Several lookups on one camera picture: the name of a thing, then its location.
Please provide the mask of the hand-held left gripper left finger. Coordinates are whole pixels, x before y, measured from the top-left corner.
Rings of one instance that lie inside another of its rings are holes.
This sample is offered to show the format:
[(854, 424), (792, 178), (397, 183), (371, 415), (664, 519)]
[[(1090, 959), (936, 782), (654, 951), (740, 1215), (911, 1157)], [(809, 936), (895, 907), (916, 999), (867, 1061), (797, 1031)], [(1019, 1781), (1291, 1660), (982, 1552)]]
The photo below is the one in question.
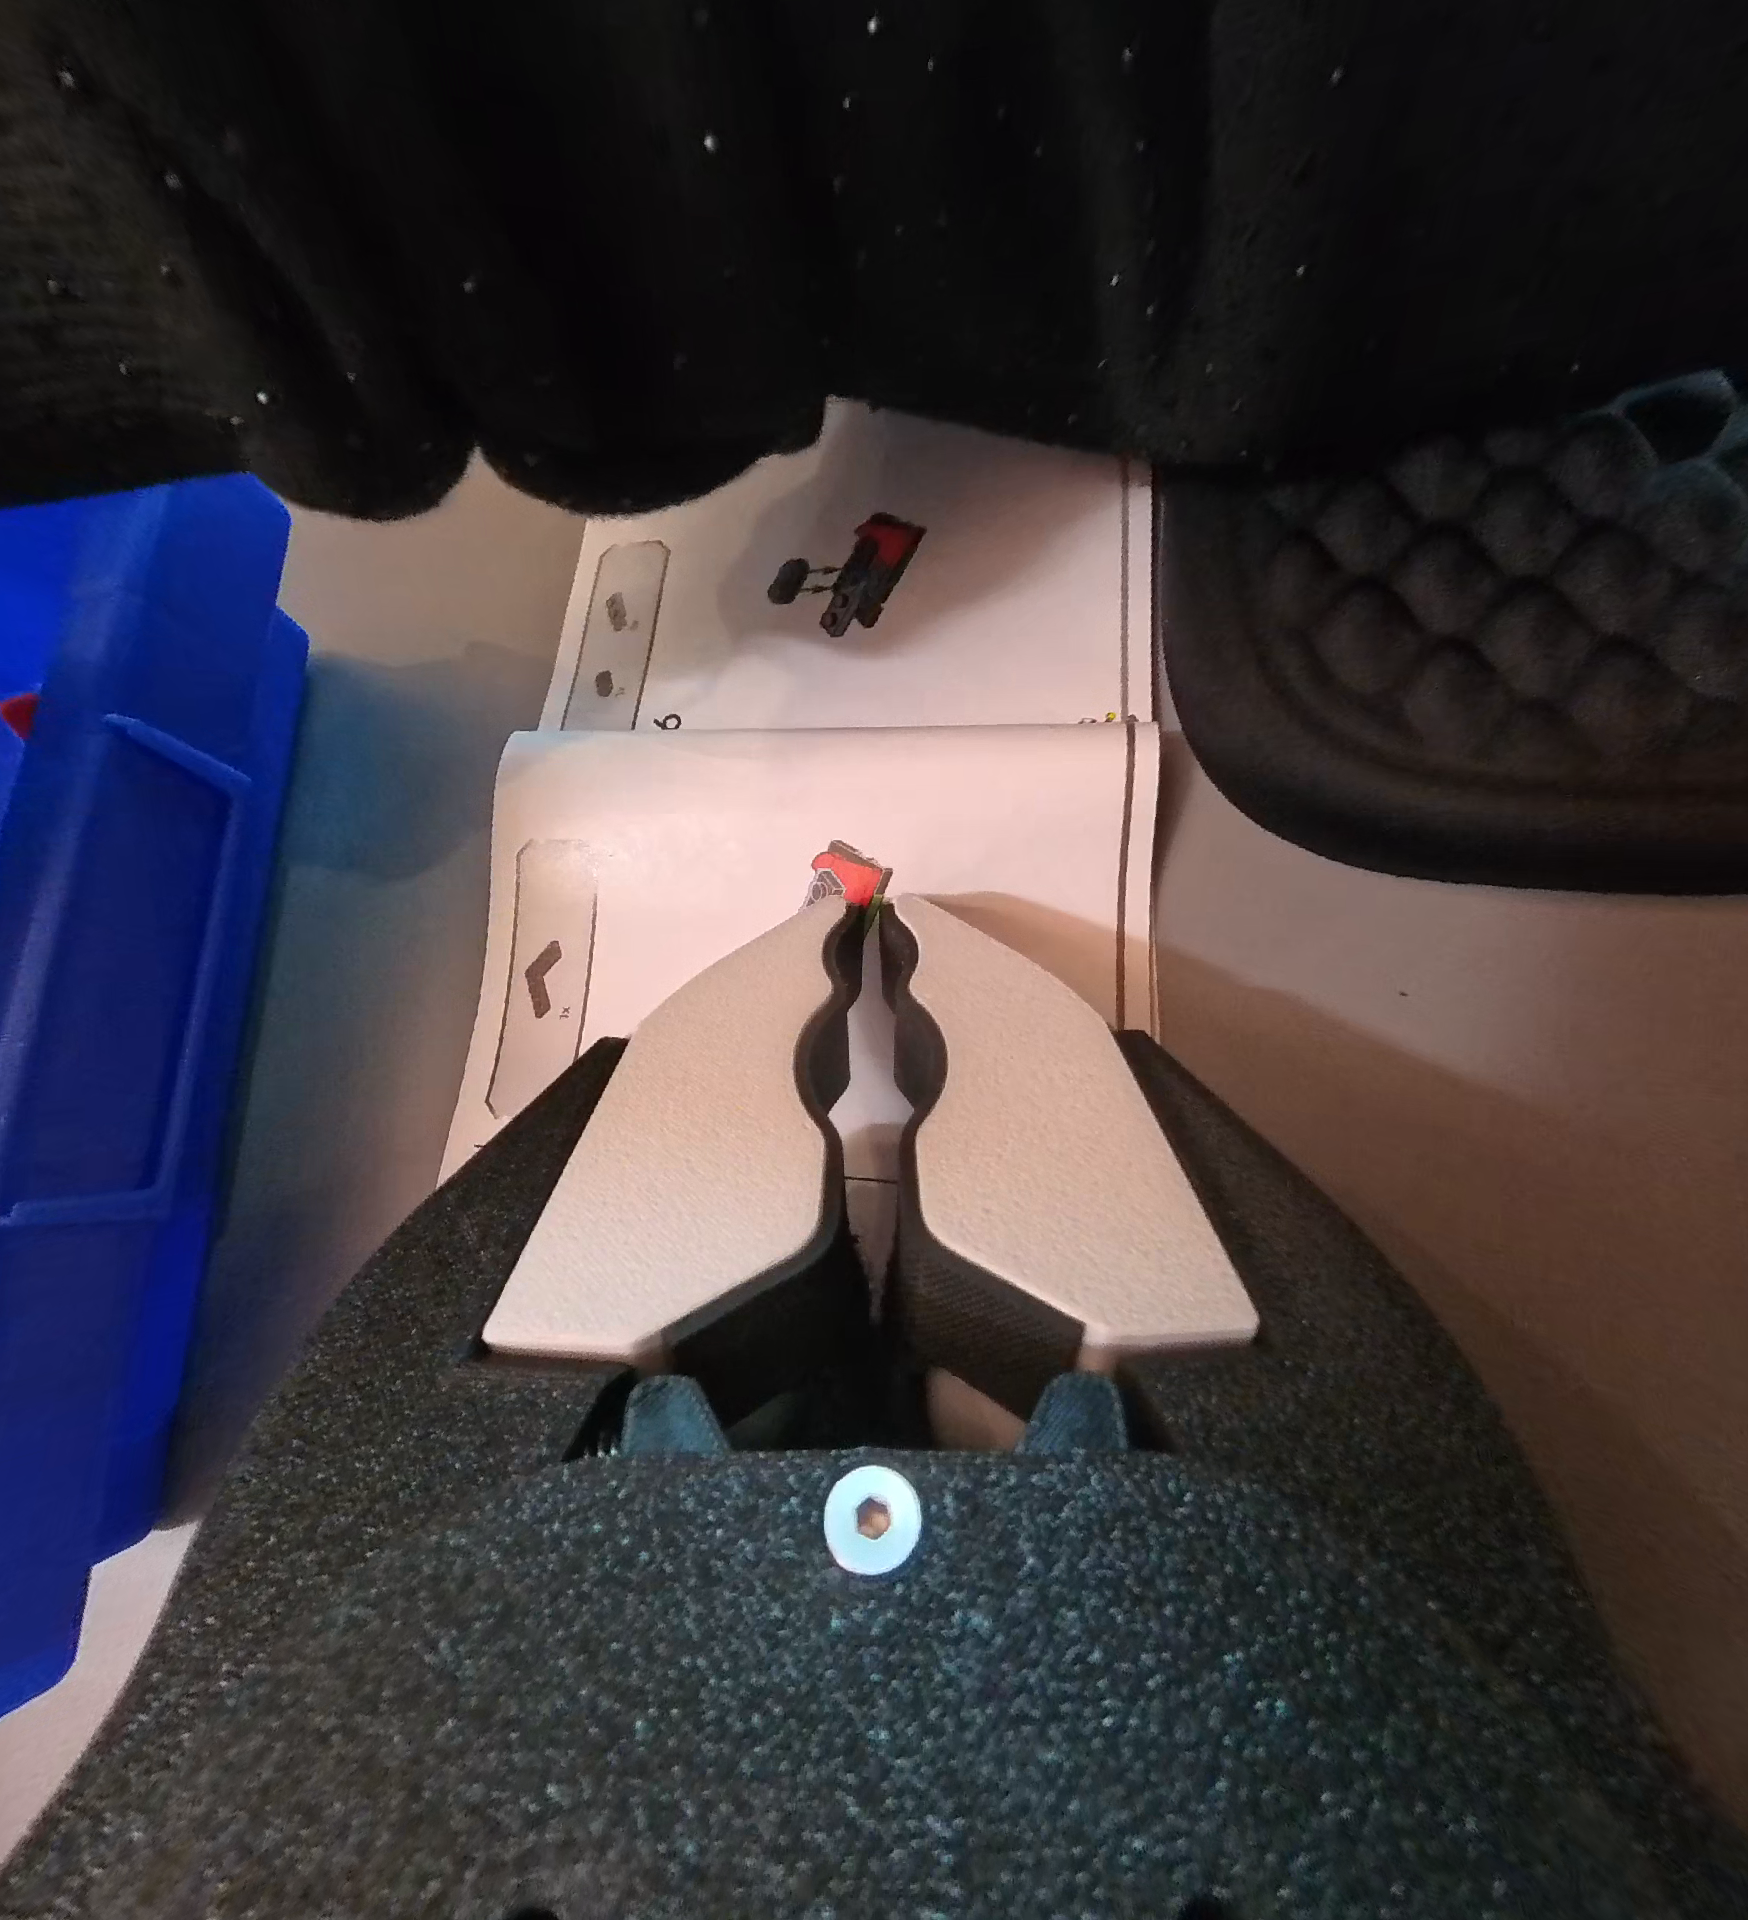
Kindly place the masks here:
[(645, 1015), (487, 1313), (487, 1351), (645, 1365), (832, 1248), (864, 926), (860, 907), (808, 905)]

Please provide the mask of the person's right forearm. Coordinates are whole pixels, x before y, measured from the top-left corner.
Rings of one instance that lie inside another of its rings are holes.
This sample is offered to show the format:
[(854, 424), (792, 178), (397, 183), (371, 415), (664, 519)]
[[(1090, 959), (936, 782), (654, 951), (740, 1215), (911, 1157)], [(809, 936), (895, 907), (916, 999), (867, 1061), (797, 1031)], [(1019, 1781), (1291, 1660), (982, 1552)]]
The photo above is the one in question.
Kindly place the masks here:
[(0, 509), (829, 400), (1279, 479), (1748, 372), (1748, 4), (0, 4)]

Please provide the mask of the blue storage bin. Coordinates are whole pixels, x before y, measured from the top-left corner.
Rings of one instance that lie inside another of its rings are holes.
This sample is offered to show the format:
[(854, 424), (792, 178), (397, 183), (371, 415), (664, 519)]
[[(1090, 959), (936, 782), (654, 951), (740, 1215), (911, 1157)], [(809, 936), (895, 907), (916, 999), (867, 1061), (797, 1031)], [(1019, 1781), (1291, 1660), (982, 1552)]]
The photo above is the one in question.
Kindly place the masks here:
[(0, 511), (0, 1716), (157, 1522), (306, 686), (223, 474)]

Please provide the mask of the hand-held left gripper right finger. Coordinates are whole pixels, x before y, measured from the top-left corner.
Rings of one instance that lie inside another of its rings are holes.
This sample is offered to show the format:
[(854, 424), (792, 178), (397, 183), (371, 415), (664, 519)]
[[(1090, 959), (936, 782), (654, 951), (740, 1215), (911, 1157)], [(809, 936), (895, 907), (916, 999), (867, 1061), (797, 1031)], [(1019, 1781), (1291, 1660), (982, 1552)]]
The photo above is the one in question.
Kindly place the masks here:
[(940, 1373), (1113, 1373), (1259, 1316), (1124, 1051), (1041, 964), (904, 894), (880, 920), (895, 1148), (885, 1313)]

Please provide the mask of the white instruction booklet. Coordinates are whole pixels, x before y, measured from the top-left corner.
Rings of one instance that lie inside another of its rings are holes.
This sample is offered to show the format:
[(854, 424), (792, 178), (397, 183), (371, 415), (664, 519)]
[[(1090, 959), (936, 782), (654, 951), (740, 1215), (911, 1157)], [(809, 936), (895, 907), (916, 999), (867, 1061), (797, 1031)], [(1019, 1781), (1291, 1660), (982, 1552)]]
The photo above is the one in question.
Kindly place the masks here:
[(1145, 468), (856, 403), (591, 520), (499, 760), (437, 1177), (730, 951), (882, 888), (1156, 1032), (1150, 543)]

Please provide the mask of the black quilted cushion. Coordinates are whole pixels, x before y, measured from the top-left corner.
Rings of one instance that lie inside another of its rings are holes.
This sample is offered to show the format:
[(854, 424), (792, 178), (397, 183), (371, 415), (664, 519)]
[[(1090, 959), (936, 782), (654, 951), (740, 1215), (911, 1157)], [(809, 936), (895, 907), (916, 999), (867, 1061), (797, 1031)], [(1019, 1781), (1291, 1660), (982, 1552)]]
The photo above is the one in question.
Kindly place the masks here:
[(1376, 874), (1748, 896), (1748, 381), (1315, 483), (1156, 483), (1156, 650), (1198, 772)]

